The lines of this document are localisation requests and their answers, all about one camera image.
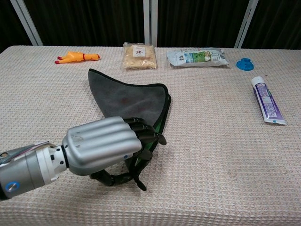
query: toothpaste tube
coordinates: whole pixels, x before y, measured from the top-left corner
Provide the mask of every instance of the toothpaste tube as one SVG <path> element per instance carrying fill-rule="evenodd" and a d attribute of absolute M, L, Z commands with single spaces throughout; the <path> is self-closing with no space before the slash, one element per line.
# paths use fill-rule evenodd
<path fill-rule="evenodd" d="M 263 78 L 260 76 L 253 78 L 252 86 L 258 104 L 261 108 L 264 121 L 286 125 L 286 121 L 281 115 L 271 92 L 263 81 Z"/>

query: gray fabric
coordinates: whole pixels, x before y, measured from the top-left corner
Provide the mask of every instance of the gray fabric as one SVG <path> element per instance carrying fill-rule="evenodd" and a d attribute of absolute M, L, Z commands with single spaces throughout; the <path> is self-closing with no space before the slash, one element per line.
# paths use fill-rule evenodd
<path fill-rule="evenodd" d="M 163 87 L 125 84 L 92 70 L 88 76 L 91 92 L 105 117 L 138 117 L 154 125 L 161 115 L 166 98 Z"/>

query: blue suction cup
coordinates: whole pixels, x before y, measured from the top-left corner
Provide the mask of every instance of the blue suction cup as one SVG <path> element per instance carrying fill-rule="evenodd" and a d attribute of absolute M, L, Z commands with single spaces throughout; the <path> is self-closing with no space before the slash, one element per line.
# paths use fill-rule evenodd
<path fill-rule="evenodd" d="M 250 71 L 254 69 L 254 65 L 252 64 L 252 61 L 249 58 L 242 58 L 236 63 L 236 66 L 244 71 Z"/>

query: food package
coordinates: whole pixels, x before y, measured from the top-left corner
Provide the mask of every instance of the food package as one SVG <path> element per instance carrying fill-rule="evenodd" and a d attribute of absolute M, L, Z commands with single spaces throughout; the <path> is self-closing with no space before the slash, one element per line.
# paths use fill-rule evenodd
<path fill-rule="evenodd" d="M 219 48 L 189 48 L 169 51 L 166 53 L 168 61 L 178 67 L 212 67 L 228 65 Z"/>
<path fill-rule="evenodd" d="M 152 45 L 123 44 L 125 55 L 123 65 L 126 69 L 156 69 L 155 49 Z"/>

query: yellow rubber chicken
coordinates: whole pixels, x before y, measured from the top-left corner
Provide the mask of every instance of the yellow rubber chicken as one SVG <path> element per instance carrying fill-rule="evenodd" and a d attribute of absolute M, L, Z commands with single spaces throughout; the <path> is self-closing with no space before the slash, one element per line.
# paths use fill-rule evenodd
<path fill-rule="evenodd" d="M 71 52 L 68 51 L 67 55 L 65 56 L 58 56 L 57 61 L 55 61 L 56 64 L 64 64 L 64 63 L 70 63 L 74 61 L 83 61 L 83 60 L 99 60 L 100 57 L 98 54 L 85 54 L 81 52 Z"/>

